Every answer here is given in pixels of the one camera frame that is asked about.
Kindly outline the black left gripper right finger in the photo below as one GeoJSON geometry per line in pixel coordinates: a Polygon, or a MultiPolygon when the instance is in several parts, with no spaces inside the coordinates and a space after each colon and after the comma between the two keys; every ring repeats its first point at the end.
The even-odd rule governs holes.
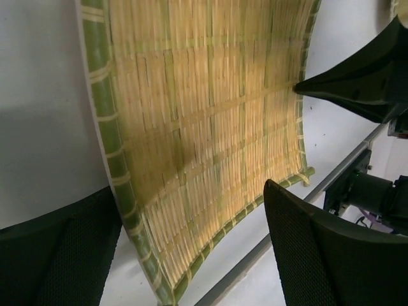
{"type": "Polygon", "coordinates": [[[407,238],[342,220],[313,218],[338,305],[407,305],[407,238]]]}

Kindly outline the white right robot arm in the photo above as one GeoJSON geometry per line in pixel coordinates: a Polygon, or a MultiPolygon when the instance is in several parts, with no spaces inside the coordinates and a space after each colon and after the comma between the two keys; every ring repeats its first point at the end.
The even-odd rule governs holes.
{"type": "MultiPolygon", "coordinates": [[[[407,114],[407,28],[398,17],[368,45],[295,85],[375,123],[407,114]]],[[[287,305],[407,304],[407,177],[351,168],[323,208],[272,180],[265,212],[287,305]]]]}

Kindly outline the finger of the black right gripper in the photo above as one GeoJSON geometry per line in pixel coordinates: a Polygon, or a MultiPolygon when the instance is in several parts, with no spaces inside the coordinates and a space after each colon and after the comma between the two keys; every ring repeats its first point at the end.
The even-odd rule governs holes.
{"type": "Polygon", "coordinates": [[[294,91],[375,123],[387,123],[407,112],[407,28],[395,17],[357,53],[297,83],[294,91]]]}

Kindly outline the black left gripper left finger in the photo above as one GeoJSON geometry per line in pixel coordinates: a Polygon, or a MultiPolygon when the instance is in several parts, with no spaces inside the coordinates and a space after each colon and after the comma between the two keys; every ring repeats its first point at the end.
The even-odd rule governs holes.
{"type": "Polygon", "coordinates": [[[122,221],[106,187],[1,230],[1,305],[99,305],[122,221]]]}

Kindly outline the square woven bamboo tray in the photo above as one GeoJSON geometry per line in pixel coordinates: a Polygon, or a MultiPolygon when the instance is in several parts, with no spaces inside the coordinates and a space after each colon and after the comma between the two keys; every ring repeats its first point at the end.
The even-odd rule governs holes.
{"type": "Polygon", "coordinates": [[[308,185],[304,78],[319,1],[80,1],[110,184],[161,305],[263,202],[308,185]]]}

